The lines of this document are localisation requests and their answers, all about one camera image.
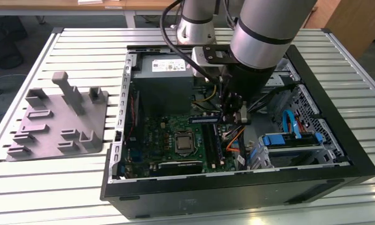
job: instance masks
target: cpu socket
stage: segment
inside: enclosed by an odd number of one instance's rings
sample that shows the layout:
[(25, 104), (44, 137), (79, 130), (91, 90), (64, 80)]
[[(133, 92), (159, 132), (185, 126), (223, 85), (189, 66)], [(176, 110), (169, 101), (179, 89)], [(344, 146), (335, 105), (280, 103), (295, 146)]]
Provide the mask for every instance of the cpu socket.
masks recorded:
[(175, 133), (175, 152), (181, 156), (187, 156), (193, 151), (195, 151), (193, 133), (191, 131), (177, 131)]

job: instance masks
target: silver robot arm segment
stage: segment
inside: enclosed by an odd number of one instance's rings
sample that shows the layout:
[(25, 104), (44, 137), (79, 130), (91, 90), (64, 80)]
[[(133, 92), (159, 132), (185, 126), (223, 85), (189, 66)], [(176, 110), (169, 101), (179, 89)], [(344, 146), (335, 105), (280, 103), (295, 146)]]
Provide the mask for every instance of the silver robot arm segment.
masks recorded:
[(184, 0), (177, 41), (183, 45), (205, 45), (215, 42), (212, 16), (216, 0)]
[(231, 50), (251, 68), (274, 67), (282, 59), (316, 0), (245, 0)]

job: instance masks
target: white slatted table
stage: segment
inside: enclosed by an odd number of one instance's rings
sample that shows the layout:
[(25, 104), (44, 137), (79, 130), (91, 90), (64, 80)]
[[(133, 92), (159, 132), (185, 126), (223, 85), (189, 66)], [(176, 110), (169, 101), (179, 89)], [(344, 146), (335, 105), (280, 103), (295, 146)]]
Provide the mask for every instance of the white slatted table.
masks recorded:
[[(217, 43), (232, 32), (217, 29)], [(164, 44), (157, 29), (65, 29), (52, 34), (29, 76), (0, 124), (0, 224), (113, 224), (127, 222), (119, 211), (99, 200), (105, 151), (67, 159), (5, 162), (8, 145), (24, 115), (29, 88), (46, 94), (60, 90), (50, 82), (65, 70), (71, 85), (109, 92), (105, 141), (112, 140), (120, 79), (127, 45)], [(331, 97), (375, 164), (375, 83), (332, 35), (300, 30), (294, 44)], [(351, 224), (375, 221), (375, 178), (346, 187), (308, 204), (276, 206), (163, 218), (180, 224)], [(159, 218), (147, 220), (157, 222)]]

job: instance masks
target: wooden cabinet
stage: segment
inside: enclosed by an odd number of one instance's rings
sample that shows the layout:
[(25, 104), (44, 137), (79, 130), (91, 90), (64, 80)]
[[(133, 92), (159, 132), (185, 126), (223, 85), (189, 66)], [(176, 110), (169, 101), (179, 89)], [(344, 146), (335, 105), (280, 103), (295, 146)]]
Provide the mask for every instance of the wooden cabinet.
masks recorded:
[(375, 39), (375, 0), (318, 0), (306, 28), (328, 28), (355, 58)]

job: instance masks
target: motherboard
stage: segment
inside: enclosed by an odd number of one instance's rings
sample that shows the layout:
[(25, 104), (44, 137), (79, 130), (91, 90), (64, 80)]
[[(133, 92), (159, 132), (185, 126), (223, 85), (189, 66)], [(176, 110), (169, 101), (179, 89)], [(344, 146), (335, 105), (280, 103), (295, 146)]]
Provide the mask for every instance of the motherboard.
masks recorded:
[(127, 168), (133, 177), (181, 175), (179, 168), (187, 173), (235, 171), (233, 156), (225, 154), (220, 142), (227, 125), (191, 124), (191, 118), (188, 115), (144, 118), (143, 148), (128, 150)]

